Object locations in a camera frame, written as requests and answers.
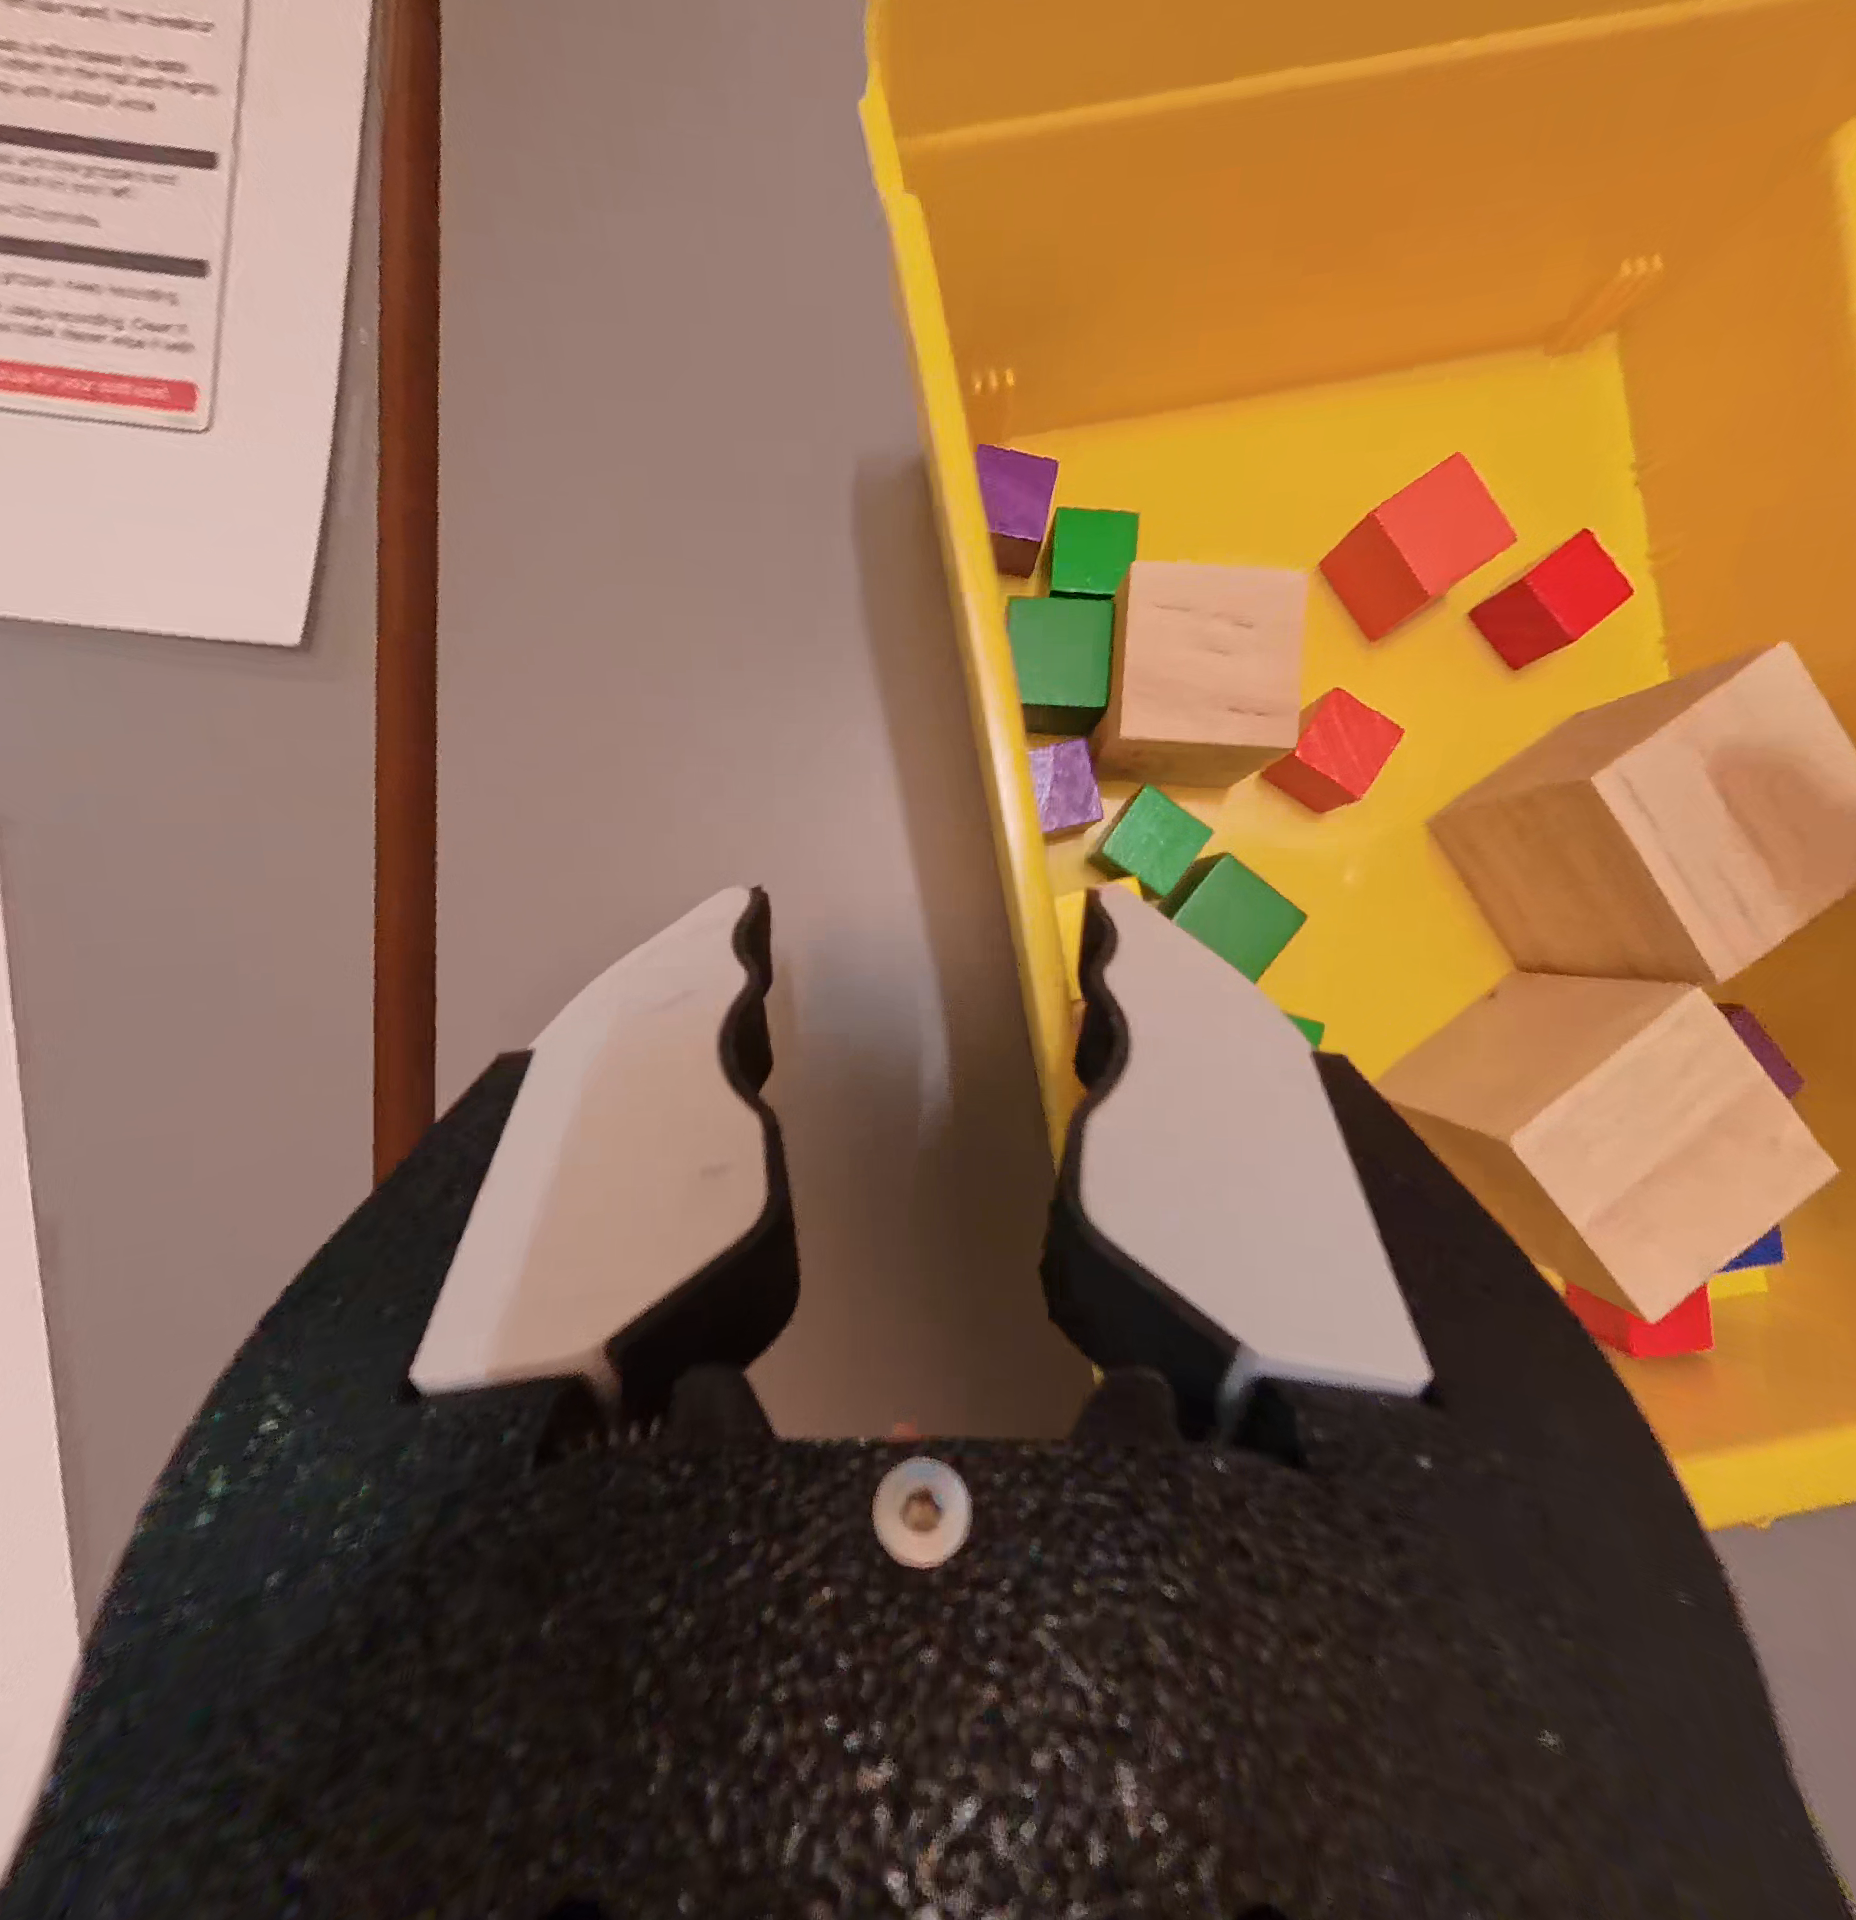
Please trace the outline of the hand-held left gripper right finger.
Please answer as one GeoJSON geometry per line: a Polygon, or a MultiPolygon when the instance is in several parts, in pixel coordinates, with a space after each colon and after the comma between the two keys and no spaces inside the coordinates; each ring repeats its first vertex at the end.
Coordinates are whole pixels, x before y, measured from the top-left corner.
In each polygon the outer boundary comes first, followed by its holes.
{"type": "Polygon", "coordinates": [[[1431,1352],[1293,1013],[1114,884],[1084,898],[1076,991],[1056,1332],[1156,1376],[1175,1424],[1244,1424],[1260,1389],[1422,1397],[1431,1352]]]}

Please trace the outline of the white printed paper sheet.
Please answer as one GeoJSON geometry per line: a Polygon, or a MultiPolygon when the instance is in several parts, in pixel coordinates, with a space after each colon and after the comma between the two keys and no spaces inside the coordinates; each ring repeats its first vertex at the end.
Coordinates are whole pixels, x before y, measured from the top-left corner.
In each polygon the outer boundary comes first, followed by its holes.
{"type": "Polygon", "coordinates": [[[0,1883],[77,1683],[77,1570],[0,902],[0,1883]]]}

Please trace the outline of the pile of small coloured cubes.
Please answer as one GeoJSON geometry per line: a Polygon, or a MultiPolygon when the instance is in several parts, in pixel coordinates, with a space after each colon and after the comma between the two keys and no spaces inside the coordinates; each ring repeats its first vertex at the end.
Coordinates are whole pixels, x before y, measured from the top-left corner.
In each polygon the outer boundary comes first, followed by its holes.
{"type": "MultiPolygon", "coordinates": [[[[1015,653],[1015,684],[1020,684],[1020,731],[1026,731],[1026,793],[1035,820],[1045,840],[1084,836],[1107,820],[1107,791],[1093,770],[1084,731],[1099,724],[1109,684],[1109,626],[1114,601],[1109,589],[1128,577],[1137,558],[1137,514],[1114,505],[1056,505],[1062,501],[1062,462],[1035,449],[1001,449],[974,445],[974,486],[985,486],[985,521],[992,545],[1001,577],[1035,577],[1045,565],[1056,532],[1066,524],[1066,565],[1099,565],[1107,551],[1107,589],[1062,589],[1045,600],[1009,600],[1009,653],[1015,653]]],[[[1388,497],[1371,514],[1357,521],[1347,539],[1323,558],[1323,584],[1357,609],[1357,626],[1366,636],[1371,623],[1408,623],[1438,589],[1491,565],[1504,545],[1518,545],[1518,524],[1491,501],[1485,474],[1463,458],[1431,462],[1422,484],[1388,497]]],[[[1538,653],[1565,650],[1585,636],[1601,614],[1612,614],[1631,584],[1607,558],[1594,532],[1575,532],[1560,545],[1565,558],[1565,600],[1560,614],[1538,609],[1538,653]]],[[[1300,716],[1300,748],[1272,756],[1278,791],[1300,793],[1312,817],[1326,817],[1340,802],[1362,802],[1408,740],[1401,716],[1383,716],[1383,703],[1362,703],[1347,684],[1326,684],[1319,703],[1300,716]]],[[[1189,878],[1194,851],[1211,836],[1194,829],[1194,817],[1156,791],[1145,791],[1145,820],[1137,820],[1137,860],[1164,878],[1189,878]]],[[[1150,892],[1150,874],[1109,860],[1109,884],[1150,892]]],[[[1062,898],[1062,968],[1066,996],[1076,1013],[1076,924],[1084,924],[1084,892],[1056,892],[1062,898]]],[[[1272,924],[1272,952],[1293,941],[1303,924],[1300,902],[1278,902],[1264,878],[1244,878],[1244,865],[1227,865],[1227,898],[1244,898],[1272,924]]],[[[1585,1322],[1594,1339],[1619,1352],[1709,1352],[1713,1351],[1713,1300],[1767,1292],[1767,1271],[1777,1263],[1777,1228],[1759,1230],[1744,1251],[1733,1251],[1709,1285],[1683,1292],[1663,1319],[1639,1319],[1612,1302],[1607,1292],[1565,1285],[1550,1271],[1550,1285],[1565,1292],[1565,1311],[1585,1322]]]]}

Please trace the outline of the yellow plastic box with dividers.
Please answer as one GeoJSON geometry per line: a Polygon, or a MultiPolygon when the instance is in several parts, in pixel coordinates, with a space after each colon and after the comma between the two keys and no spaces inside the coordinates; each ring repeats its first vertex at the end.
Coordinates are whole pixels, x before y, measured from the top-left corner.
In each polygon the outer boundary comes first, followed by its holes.
{"type": "Polygon", "coordinates": [[[1856,740],[1856,5],[865,5],[892,229],[1045,1134],[1084,840],[1035,829],[974,445],[1145,558],[1293,565],[1468,458],[1518,545],[1303,702],[1371,793],[1179,807],[1303,902],[1264,991],[1362,1074],[1510,957],[1425,817],[1580,703],[1767,642],[1856,740]]]}

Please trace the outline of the printed paper sheet red bar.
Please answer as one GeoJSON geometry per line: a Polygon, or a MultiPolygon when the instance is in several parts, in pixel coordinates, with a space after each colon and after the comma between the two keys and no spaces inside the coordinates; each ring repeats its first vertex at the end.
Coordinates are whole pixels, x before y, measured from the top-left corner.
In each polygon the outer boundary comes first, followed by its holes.
{"type": "Polygon", "coordinates": [[[361,0],[0,0],[0,623],[296,650],[361,0]]]}

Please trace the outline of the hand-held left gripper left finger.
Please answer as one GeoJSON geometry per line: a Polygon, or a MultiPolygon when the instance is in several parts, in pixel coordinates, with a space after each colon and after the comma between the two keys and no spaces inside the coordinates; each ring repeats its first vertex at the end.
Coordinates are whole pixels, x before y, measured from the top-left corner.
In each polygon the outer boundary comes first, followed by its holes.
{"type": "Polygon", "coordinates": [[[625,952],[533,1039],[409,1352],[425,1397],[581,1378],[659,1422],[795,1319],[771,1087],[771,892],[726,884],[625,952]]]}

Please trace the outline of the pile of plain wooden cubes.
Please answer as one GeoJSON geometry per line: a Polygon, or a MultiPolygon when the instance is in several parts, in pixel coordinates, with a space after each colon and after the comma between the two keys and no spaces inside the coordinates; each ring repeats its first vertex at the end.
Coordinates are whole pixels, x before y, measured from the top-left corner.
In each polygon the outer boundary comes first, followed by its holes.
{"type": "Polygon", "coordinates": [[[1536,1263],[1654,1322],[1838,1180],[1713,991],[1856,898],[1856,731],[1767,642],[1565,715],[1425,836],[1510,974],[1383,1100],[1536,1263]]]}

